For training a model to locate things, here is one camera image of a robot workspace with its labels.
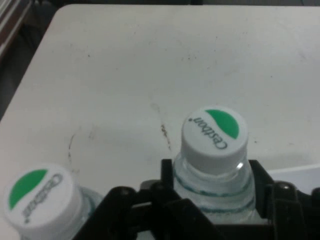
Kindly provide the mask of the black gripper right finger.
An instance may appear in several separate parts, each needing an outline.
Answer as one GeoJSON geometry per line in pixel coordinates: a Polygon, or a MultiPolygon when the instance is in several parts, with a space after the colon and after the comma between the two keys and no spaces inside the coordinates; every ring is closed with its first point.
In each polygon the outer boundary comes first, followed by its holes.
{"type": "Polygon", "coordinates": [[[306,194],[291,182],[273,180],[262,165],[249,161],[255,181],[255,209],[268,224],[254,224],[251,240],[318,240],[320,188],[306,194]]]}

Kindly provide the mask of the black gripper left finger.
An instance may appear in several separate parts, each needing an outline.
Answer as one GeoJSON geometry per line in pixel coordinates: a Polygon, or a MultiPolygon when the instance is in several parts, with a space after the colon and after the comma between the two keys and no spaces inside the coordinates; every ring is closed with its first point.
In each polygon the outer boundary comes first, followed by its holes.
{"type": "Polygon", "coordinates": [[[173,189],[171,159],[161,161],[160,179],[135,191],[113,188],[75,235],[76,240],[135,240],[151,231],[156,240],[216,240],[218,231],[173,189]]]}

